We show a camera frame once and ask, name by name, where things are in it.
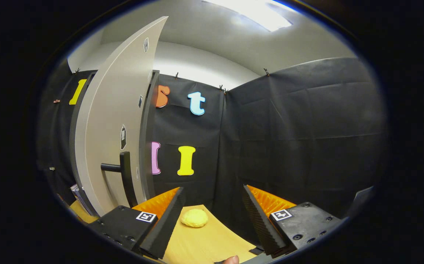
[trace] door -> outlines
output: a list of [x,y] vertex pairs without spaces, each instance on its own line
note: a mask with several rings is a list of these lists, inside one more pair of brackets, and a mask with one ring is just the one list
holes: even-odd
[[121,174],[101,170],[101,163],[119,165],[130,152],[133,189],[145,201],[139,171],[139,136],[158,38],[167,16],[123,42],[101,65],[89,84],[78,113],[75,160],[81,184],[102,217],[119,205],[129,206]]

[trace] yellow sponge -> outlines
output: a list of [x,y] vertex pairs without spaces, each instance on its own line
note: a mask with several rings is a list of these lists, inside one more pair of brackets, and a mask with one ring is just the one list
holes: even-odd
[[191,209],[183,215],[181,222],[190,227],[203,227],[208,220],[209,217],[204,210]]

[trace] door handle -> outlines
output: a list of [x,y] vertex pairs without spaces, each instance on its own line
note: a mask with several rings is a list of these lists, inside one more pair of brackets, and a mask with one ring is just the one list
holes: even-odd
[[130,152],[125,151],[119,154],[120,165],[101,163],[101,170],[106,172],[120,172],[122,184],[130,208],[136,206],[135,190],[133,189],[132,172],[130,168]]

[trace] ceiling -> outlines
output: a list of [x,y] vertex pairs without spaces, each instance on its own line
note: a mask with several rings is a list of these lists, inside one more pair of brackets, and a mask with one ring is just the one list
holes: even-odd
[[297,13],[273,7],[293,25],[269,32],[227,8],[201,0],[157,0],[108,24],[101,44],[124,41],[153,20],[169,16],[160,41],[188,45],[236,62],[258,75],[332,57],[355,57],[340,38]]

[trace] black curtain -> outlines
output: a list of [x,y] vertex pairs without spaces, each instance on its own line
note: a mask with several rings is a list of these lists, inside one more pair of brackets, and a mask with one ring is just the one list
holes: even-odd
[[[218,141],[224,94],[217,88],[200,82],[160,74],[158,85],[170,87],[168,103],[156,108],[153,141],[160,143],[158,167],[153,175],[155,193],[161,194],[176,187],[184,187],[185,206],[203,204],[211,209],[217,175]],[[200,106],[203,115],[190,110],[187,95],[200,92],[205,102]],[[194,174],[178,175],[181,154],[178,148],[195,148],[192,159]]]
[[68,204],[75,202],[70,187],[75,177],[70,163],[69,133],[70,121],[75,105],[69,101],[78,87],[95,70],[72,74],[67,60],[54,69],[46,83],[40,99],[37,122],[37,164],[39,174],[46,177],[53,192],[59,194]]
[[241,198],[250,184],[342,217],[383,166],[383,99],[356,58],[316,60],[225,95],[213,214],[258,243]]

